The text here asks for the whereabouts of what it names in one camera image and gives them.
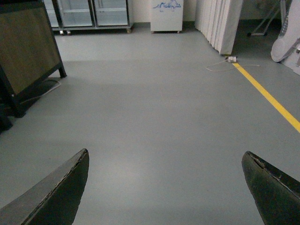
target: folding partition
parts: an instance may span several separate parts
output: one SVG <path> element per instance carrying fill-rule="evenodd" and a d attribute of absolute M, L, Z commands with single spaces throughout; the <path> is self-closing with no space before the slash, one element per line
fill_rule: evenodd
<path fill-rule="evenodd" d="M 195 27 L 220 54 L 231 54 L 243 0 L 198 0 Z"/>

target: black metal frame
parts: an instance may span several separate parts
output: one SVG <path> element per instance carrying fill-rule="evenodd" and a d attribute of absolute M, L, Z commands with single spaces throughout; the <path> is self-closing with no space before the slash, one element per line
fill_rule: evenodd
<path fill-rule="evenodd" d="M 0 95 L 2 97 L 2 100 L 8 104 L 13 113 L 14 116 L 17 118 L 23 117 L 25 115 L 25 109 L 21 106 L 20 99 L 29 91 L 31 91 L 33 88 L 35 88 L 37 85 L 39 85 L 44 79 L 46 79 L 48 76 L 50 76 L 52 73 L 54 73 L 56 70 L 59 70 L 60 77 L 64 78 L 67 76 L 66 71 L 64 69 L 62 59 L 58 50 L 58 46 L 56 43 L 56 40 L 54 38 L 54 33 L 51 29 L 51 24 L 49 20 L 49 16 L 47 14 L 45 5 L 41 1 L 32 1 L 32 2 L 23 2 L 23 3 L 16 3 L 16 4 L 10 4 L 7 9 L 3 9 L 0 11 L 1 13 L 7 13 L 8 11 L 20 11 L 20 10 L 26 10 L 26 9 L 32 9 L 32 8 L 43 8 L 44 13 L 46 14 L 48 26 L 51 30 L 52 39 L 54 41 L 54 45 L 59 57 L 60 62 L 54 66 L 52 69 L 47 71 L 45 74 L 41 75 L 40 78 L 38 78 L 34 83 L 23 89 L 20 93 L 16 94 L 8 80 L 8 78 L 5 75 L 4 70 L 2 69 L 0 65 Z"/>
<path fill-rule="evenodd" d="M 0 109 L 0 123 L 5 130 L 8 130 L 12 127 L 12 123 L 9 121 L 2 109 Z"/>

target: electrical cord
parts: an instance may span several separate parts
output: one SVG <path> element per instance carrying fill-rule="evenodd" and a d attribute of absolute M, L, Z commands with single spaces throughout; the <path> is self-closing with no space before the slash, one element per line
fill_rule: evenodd
<path fill-rule="evenodd" d="M 29 98 L 29 99 L 26 99 L 26 100 L 20 102 L 20 104 L 24 104 L 24 103 L 26 103 L 26 102 L 32 101 L 32 100 L 37 99 L 37 98 L 41 98 L 42 96 L 45 96 L 45 95 L 49 94 L 51 91 L 53 91 L 53 90 L 55 90 L 55 89 L 57 89 L 58 87 L 61 86 L 61 83 L 60 83 L 59 81 L 56 81 L 56 80 L 50 80 L 50 79 L 49 79 L 49 80 L 45 80 L 45 81 L 43 81 L 43 82 L 47 82 L 47 81 L 54 81 L 54 82 L 57 83 L 57 85 L 55 85 L 54 87 L 52 87 L 50 90 L 48 90 L 48 91 L 45 92 L 44 94 L 39 95 L 39 96 L 36 96 L 36 97 Z"/>
<path fill-rule="evenodd" d="M 231 70 L 234 70 L 234 69 L 237 69 L 237 68 L 242 68 L 242 66 L 240 66 L 240 67 L 235 67 L 235 68 L 231 68 L 231 69 L 224 69 L 224 70 L 212 70 L 212 69 L 209 69 L 209 67 L 212 67 L 212 66 L 224 63 L 224 62 L 230 62 L 230 61 L 228 59 L 226 59 L 226 60 L 223 60 L 221 62 L 217 62 L 215 64 L 209 65 L 209 66 L 206 67 L 206 69 L 209 70 L 209 71 L 211 71 L 211 72 L 219 73 L 219 72 L 231 71 Z M 243 67 L 260 67 L 260 65 L 257 65 L 257 64 L 247 64 L 247 65 L 243 65 Z"/>

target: yellow tape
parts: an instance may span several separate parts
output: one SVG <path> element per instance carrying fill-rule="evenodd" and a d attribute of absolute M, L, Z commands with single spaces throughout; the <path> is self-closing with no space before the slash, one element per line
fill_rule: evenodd
<path fill-rule="evenodd" d="M 239 63 L 233 65 L 253 84 L 253 86 L 274 106 L 275 109 L 300 133 L 300 123 L 293 117 L 259 82 L 257 82 Z"/>

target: white wall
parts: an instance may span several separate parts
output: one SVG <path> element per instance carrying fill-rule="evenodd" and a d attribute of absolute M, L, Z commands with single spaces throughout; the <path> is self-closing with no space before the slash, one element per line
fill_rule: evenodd
<path fill-rule="evenodd" d="M 135 23 L 150 22 L 150 1 L 151 0 L 133 0 L 133 13 Z M 195 21 L 195 13 L 196 0 L 184 0 L 183 21 Z"/>

